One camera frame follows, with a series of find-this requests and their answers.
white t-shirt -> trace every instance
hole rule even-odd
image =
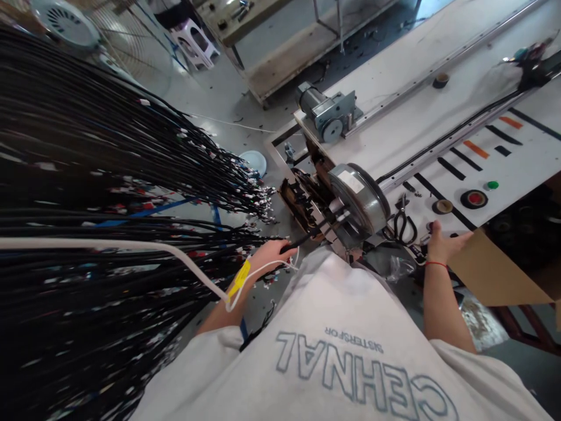
[[[148,384],[135,421],[551,420],[506,364],[423,336],[369,271],[316,250],[242,352],[195,337]]]

white cable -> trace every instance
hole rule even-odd
[[[259,129],[257,127],[250,127],[250,126],[244,126],[244,125],[241,125],[241,124],[238,124],[238,123],[225,122],[225,121],[222,121],[222,120],[218,120],[218,119],[215,119],[215,118],[212,118],[212,117],[203,116],[203,115],[200,115],[200,114],[195,114],[195,113],[192,113],[192,112],[185,112],[185,114],[192,115],[192,116],[195,116],[195,117],[206,118],[207,120],[212,120],[212,121],[215,121],[217,123],[227,124],[227,125],[230,125],[230,126],[238,126],[238,127],[243,127],[244,129],[256,130],[258,132],[276,133],[276,132],[272,132],[270,130]],[[293,134],[293,136],[301,136],[301,135],[302,135],[301,133]]]
[[[298,247],[298,248],[296,249],[296,261],[298,261],[298,255],[299,255],[299,254],[300,254],[300,247]],[[259,269],[257,269],[257,270],[252,270],[251,273],[247,276],[247,278],[244,279],[244,282],[241,284],[240,290],[238,291],[238,294],[236,294],[236,298],[234,298],[234,302],[232,303],[231,309],[230,309],[230,310],[226,309],[226,311],[228,311],[228,313],[229,313],[229,312],[231,312],[231,311],[234,309],[234,307],[236,306],[236,303],[238,302],[238,298],[240,297],[241,290],[244,289],[244,285],[245,285],[245,283],[247,282],[247,279],[249,279],[249,277],[255,275],[255,274],[256,274],[257,272],[259,272],[261,269],[266,268],[268,265],[273,264],[273,263],[282,263],[282,264],[285,265],[286,267],[289,267],[289,268],[291,268],[291,269],[294,269],[295,271],[298,272],[298,268],[292,264],[292,258],[290,258],[290,262],[291,262],[291,263],[287,263],[287,262],[285,262],[285,261],[283,261],[283,260],[273,260],[272,262],[269,262],[269,263],[267,263],[267,264],[261,266],[261,267],[260,267]]]
[[[181,260],[191,271],[197,276],[197,278],[205,284],[212,292],[218,295],[226,304],[226,311],[230,313],[238,299],[240,298],[241,290],[243,289],[247,279],[262,270],[263,268],[271,265],[273,263],[282,263],[287,267],[294,270],[298,270],[295,266],[282,261],[275,260],[261,266],[257,270],[253,270],[252,273],[244,279],[243,284],[234,299],[234,302],[230,305],[230,298],[226,295],[224,291],[218,288],[209,278],[204,274],[202,270],[193,262],[189,256],[187,256],[183,251],[177,247],[171,246],[170,244],[164,243],[152,243],[149,241],[126,241],[126,240],[89,240],[89,239],[54,239],[54,238],[41,238],[41,237],[0,237],[0,250],[21,250],[21,249],[95,249],[95,248],[119,248],[119,249],[130,249],[130,250],[161,250],[167,251]],[[298,254],[300,253],[300,247],[298,247],[296,252],[296,259],[298,259]]]

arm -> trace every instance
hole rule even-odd
[[[472,235],[473,233],[468,233],[456,238],[444,238],[442,225],[435,221],[428,243],[427,260],[447,264]],[[439,264],[426,266],[423,304],[424,333],[428,340],[440,339],[464,351],[476,353],[472,335],[458,308],[446,267]]]
[[[204,332],[210,332],[211,330],[220,329],[221,327],[240,325],[241,318],[244,316],[247,297],[250,294],[251,288],[253,288],[253,285],[259,278],[261,278],[267,272],[272,271],[280,263],[277,263],[276,265],[270,264],[259,271],[257,270],[275,260],[287,261],[289,258],[291,258],[291,256],[295,255],[296,249],[291,249],[284,254],[281,254],[281,249],[287,244],[289,244],[288,240],[268,241],[263,244],[253,256],[249,258],[251,265],[250,273],[245,281],[243,288],[241,289],[240,298],[238,299],[238,302],[236,303],[234,309],[230,313],[228,313],[226,311],[226,304],[224,303],[224,301],[220,300],[220,302],[210,313],[209,317],[199,328],[197,335],[200,335]],[[233,286],[234,282],[230,284],[228,291],[230,291]]]

plastic bag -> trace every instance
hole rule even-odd
[[[402,278],[408,277],[415,271],[415,264],[398,256],[390,257],[390,274],[387,276],[387,282],[397,282]]]

hand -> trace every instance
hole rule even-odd
[[[444,238],[442,236],[442,224],[436,220],[432,223],[432,236],[428,242],[427,260],[448,264],[448,260],[463,249],[472,235],[473,233],[469,232],[455,238]]]
[[[258,273],[255,273],[255,270],[259,269],[260,267],[274,262],[275,260],[282,260],[288,261],[292,256],[294,256],[297,252],[297,249],[290,249],[287,252],[281,254],[281,249],[284,246],[288,246],[290,241],[288,240],[270,240],[263,244],[253,256],[250,257],[250,274],[252,274],[252,281],[256,281],[261,276],[265,275],[267,272],[274,270],[276,267],[280,265],[280,263],[270,264],[263,269],[259,270]]]

